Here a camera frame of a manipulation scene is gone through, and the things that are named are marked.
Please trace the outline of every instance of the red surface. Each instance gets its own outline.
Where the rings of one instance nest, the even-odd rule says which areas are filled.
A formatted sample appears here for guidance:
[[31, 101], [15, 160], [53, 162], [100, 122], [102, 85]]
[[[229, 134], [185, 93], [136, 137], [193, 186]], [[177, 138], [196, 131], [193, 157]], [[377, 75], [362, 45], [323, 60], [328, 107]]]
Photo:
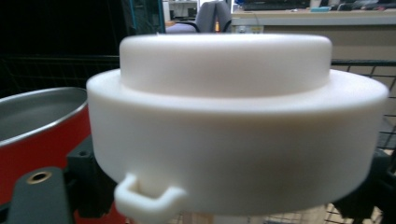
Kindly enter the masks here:
[[91, 133], [88, 107], [58, 125], [0, 147], [0, 204], [11, 200], [15, 182], [35, 169], [66, 166], [66, 155]]

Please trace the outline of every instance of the raised circular top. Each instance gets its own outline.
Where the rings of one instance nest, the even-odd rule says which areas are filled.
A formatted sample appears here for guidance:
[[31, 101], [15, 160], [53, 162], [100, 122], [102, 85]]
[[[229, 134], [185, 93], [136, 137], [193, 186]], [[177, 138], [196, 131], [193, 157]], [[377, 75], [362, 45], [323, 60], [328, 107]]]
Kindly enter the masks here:
[[152, 35], [120, 45], [121, 82], [162, 95], [245, 98], [329, 81], [332, 43], [315, 35]]

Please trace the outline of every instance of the office chair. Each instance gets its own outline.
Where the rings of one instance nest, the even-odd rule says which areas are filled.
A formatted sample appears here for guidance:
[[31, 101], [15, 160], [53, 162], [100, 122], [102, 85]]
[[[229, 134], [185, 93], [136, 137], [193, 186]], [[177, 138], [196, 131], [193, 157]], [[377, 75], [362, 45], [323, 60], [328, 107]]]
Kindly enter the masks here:
[[167, 34], [215, 33], [216, 2], [204, 2], [198, 11], [195, 21], [178, 21], [167, 27]]
[[216, 14], [218, 16], [219, 31], [221, 33], [231, 32], [231, 9], [225, 1], [216, 2]]

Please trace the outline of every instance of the black plastic bracket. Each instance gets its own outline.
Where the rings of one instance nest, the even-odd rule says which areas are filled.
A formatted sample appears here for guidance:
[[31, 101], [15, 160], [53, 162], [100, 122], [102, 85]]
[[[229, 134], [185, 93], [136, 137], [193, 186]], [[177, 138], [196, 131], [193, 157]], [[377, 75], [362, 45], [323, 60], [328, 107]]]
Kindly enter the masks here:
[[0, 216], [7, 224], [74, 223], [73, 213], [98, 218], [108, 213], [116, 183], [99, 167], [87, 137], [67, 155], [67, 167], [44, 167], [22, 176]]
[[396, 177], [389, 171], [390, 164], [391, 156], [377, 149], [365, 181], [333, 203], [343, 218], [370, 218], [376, 206], [383, 212], [382, 224], [396, 223]]

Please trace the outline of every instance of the black wire grid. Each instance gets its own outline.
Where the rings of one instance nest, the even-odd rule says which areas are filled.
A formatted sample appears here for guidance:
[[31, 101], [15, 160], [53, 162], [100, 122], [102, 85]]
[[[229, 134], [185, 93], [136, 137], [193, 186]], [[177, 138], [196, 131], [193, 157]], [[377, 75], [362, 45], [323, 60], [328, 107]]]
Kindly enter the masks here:
[[[0, 55], [0, 98], [27, 91], [55, 87], [86, 87], [88, 78], [112, 69], [120, 68], [119, 56], [21, 56]], [[381, 126], [377, 147], [392, 155], [396, 154], [396, 61], [383, 60], [332, 60], [332, 69], [347, 71], [376, 79], [389, 88], [389, 101]], [[396, 162], [390, 170], [394, 173]], [[371, 219], [352, 220], [341, 218], [331, 205], [326, 206], [324, 224], [333, 223], [380, 223], [381, 213], [375, 211]], [[292, 223], [290, 219], [266, 219], [264, 223]]]

